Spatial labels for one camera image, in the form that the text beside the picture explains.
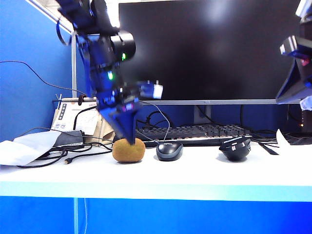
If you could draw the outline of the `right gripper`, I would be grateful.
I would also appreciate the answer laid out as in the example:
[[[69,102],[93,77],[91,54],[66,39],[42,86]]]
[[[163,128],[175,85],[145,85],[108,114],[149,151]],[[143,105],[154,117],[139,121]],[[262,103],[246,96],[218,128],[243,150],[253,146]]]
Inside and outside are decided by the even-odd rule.
[[[312,23],[300,24],[300,36],[312,43]],[[275,98],[277,104],[290,104],[312,95],[312,55],[295,58],[292,68]]]

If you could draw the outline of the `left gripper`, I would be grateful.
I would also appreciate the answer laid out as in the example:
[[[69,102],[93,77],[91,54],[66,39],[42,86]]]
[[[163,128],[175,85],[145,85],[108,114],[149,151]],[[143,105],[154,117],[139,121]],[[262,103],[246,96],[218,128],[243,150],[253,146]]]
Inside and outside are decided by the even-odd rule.
[[[135,116],[141,108],[140,85],[123,84],[97,92],[97,110],[119,138],[135,143]]]

